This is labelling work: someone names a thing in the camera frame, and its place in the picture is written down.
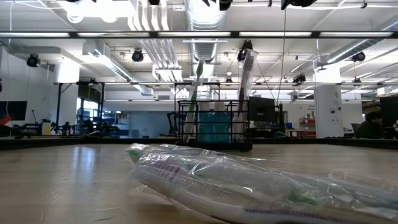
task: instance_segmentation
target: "table surface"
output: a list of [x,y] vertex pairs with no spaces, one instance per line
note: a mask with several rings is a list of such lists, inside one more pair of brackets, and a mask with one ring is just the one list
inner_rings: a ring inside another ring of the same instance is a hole
[[[1,223],[219,223],[141,192],[127,145],[0,151]],[[235,155],[380,177],[398,184],[398,151],[330,145],[254,145]]]

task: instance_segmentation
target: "ceiling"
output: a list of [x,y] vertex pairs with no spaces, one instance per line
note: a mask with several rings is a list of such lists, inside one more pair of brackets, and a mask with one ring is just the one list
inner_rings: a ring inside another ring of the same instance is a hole
[[[168,5],[173,5],[168,10],[169,27],[172,30],[186,30],[185,11],[183,1],[169,0]],[[86,17],[78,24],[68,22],[67,12],[64,9],[37,9],[26,6],[44,7],[41,3],[33,1],[0,0],[0,30],[78,30],[78,31],[107,31],[107,30],[129,30],[127,19],[120,17],[114,23],[103,22],[100,18]],[[45,2],[48,7],[60,7],[55,1]],[[234,1],[227,11],[226,30],[283,30],[284,16],[286,13],[286,30],[373,30],[379,24],[396,15],[397,8],[367,7],[366,9],[337,9],[337,10],[308,10],[291,9],[281,11],[278,6],[267,7],[264,1]],[[318,0],[312,7],[329,6],[358,6],[358,0]],[[372,0],[368,1],[370,6],[394,6],[398,7],[396,0]],[[23,39],[13,40],[12,44],[29,47],[59,47],[70,53],[86,64],[81,71],[81,76],[95,77],[98,80],[108,82],[115,81],[115,75],[103,65],[90,62],[87,56],[82,55],[82,45],[85,40],[38,40]],[[234,82],[238,81],[239,67],[236,53],[243,43],[243,39],[228,39],[225,44],[220,44],[215,71],[211,81],[224,82],[226,72],[232,72]],[[307,59],[321,54],[330,54],[344,45],[350,43],[350,39],[253,39],[254,50],[259,52],[258,65],[254,68],[254,81],[262,82],[264,79],[270,82],[278,82],[281,77],[291,78],[296,73],[289,73]],[[132,72],[135,79],[145,82],[154,81],[152,73],[152,62],[145,55],[141,63],[133,63],[131,53],[139,48],[137,39],[101,39],[101,43],[107,44],[112,52],[113,60],[118,61],[126,70]],[[191,56],[188,44],[182,43],[182,39],[174,39],[173,46],[177,54],[178,63],[182,66],[183,78],[189,78],[192,73]],[[341,62],[341,77],[345,80],[353,80],[354,76],[379,70],[385,66],[398,62],[398,50],[383,57],[371,60],[380,54],[398,47],[397,39],[384,40],[364,51],[366,60],[356,64],[353,68],[352,62]],[[382,75],[375,75],[367,79],[367,82],[378,82],[394,77],[398,78],[397,70],[392,70]]]

